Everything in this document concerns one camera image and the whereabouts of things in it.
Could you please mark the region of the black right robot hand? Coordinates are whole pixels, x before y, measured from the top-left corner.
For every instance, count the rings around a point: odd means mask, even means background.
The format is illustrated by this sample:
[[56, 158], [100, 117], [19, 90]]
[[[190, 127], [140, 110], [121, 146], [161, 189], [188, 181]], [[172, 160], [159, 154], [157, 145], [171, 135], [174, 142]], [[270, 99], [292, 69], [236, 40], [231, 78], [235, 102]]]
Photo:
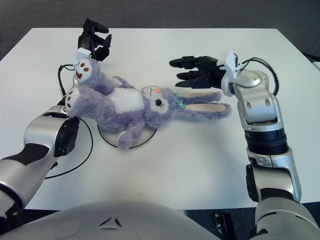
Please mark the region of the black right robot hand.
[[190, 70], [176, 75], [181, 81], [175, 86], [191, 89], [221, 89], [222, 78], [226, 71], [221, 70], [217, 62], [216, 58], [210, 56], [183, 56], [171, 60], [169, 62], [171, 67]]

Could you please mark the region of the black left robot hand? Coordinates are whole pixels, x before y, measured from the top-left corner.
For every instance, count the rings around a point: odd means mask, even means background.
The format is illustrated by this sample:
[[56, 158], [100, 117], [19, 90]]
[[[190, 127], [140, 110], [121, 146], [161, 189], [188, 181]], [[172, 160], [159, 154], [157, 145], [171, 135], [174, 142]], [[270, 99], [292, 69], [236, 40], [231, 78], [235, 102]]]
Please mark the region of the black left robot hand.
[[[88, 53], [88, 57], [102, 62], [110, 54], [112, 34], [109, 29], [93, 20], [87, 18], [83, 24], [83, 32], [78, 37], [78, 49], [84, 49]], [[96, 33], [108, 34], [102, 38]]]

